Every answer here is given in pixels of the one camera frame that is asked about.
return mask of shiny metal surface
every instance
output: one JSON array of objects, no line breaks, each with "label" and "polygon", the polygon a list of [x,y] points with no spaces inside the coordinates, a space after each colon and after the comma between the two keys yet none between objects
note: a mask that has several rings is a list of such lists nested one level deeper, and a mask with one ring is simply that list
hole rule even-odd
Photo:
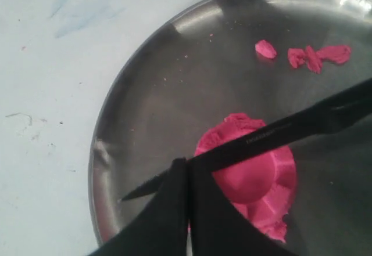
[{"label": "shiny metal surface", "polygon": [[[230,113],[273,122],[372,76],[372,0],[207,0],[160,28],[134,54],[103,106],[92,144],[92,219],[99,242],[150,197],[129,190],[191,156]],[[278,57],[260,61],[266,39]],[[347,64],[291,70],[288,48],[349,44]],[[372,118],[291,145],[299,176],[286,247],[300,255],[370,255]]]}]

